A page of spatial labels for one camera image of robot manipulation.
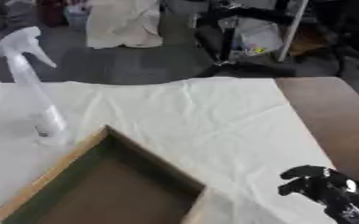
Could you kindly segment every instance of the wrinkled fabric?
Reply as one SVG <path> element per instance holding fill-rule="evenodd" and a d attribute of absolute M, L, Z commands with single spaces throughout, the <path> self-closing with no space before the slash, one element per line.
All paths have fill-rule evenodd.
<path fill-rule="evenodd" d="M 158 0 L 91 0 L 91 4 L 87 22 L 89 47 L 162 45 Z"/>
<path fill-rule="evenodd" d="M 75 142 L 108 124 L 208 186 L 197 223 L 332 223 L 279 174 L 333 168 L 274 80 L 211 78 L 151 86 L 46 83 Z M 39 145 L 28 103 L 0 83 L 0 205 L 73 149 Z"/>

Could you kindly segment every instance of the gray carpet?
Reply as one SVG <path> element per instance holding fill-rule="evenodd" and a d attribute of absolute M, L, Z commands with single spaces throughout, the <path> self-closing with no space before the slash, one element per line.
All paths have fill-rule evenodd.
<path fill-rule="evenodd" d="M 80 81 L 88 83 L 143 85 L 178 81 L 194 77 L 210 65 L 208 56 L 194 46 L 187 18 L 203 5 L 174 1 L 173 11 L 166 11 L 159 30 L 164 37 L 161 47 L 132 49 L 117 47 L 94 50 L 85 46 L 85 34 L 68 27 L 47 28 L 39 41 L 47 54 L 58 64 L 52 69 L 29 57 L 43 81 Z M 256 59 L 271 63 L 268 58 Z M 0 59 L 0 81 L 12 81 L 5 60 Z M 299 77 L 329 76 L 336 70 L 331 59 L 311 58 L 298 65 L 288 61 Z M 344 80 L 359 93 L 359 61 L 349 60 Z"/>

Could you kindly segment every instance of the white tablecloth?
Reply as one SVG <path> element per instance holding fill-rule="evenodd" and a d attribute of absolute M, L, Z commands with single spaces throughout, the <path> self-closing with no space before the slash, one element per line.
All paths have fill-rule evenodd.
<path fill-rule="evenodd" d="M 278 195 L 281 172 L 333 166 L 274 80 L 45 87 L 76 142 L 109 124 L 214 189 L 203 223 L 333 223 L 304 196 Z M 72 149 L 39 145 L 25 110 L 18 87 L 0 83 L 0 206 Z"/>

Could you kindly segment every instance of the white spray bottle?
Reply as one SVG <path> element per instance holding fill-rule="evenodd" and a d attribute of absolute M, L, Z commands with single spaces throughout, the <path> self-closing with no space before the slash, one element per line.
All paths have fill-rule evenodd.
<path fill-rule="evenodd" d="M 25 91 L 31 101 L 32 120 L 42 144 L 58 146 L 69 142 L 67 124 L 46 94 L 30 63 L 23 53 L 31 53 L 50 67 L 56 65 L 39 46 L 38 27 L 28 27 L 15 31 L 0 40 L 0 57 L 6 57 L 14 81 Z"/>

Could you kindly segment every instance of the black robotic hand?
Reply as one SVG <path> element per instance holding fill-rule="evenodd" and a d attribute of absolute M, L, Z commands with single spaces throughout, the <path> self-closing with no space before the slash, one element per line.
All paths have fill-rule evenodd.
<path fill-rule="evenodd" d="M 325 206 L 339 224 L 359 224 L 359 182 L 325 167 L 304 165 L 281 174 L 294 179 L 278 188 L 282 196 L 300 193 Z"/>

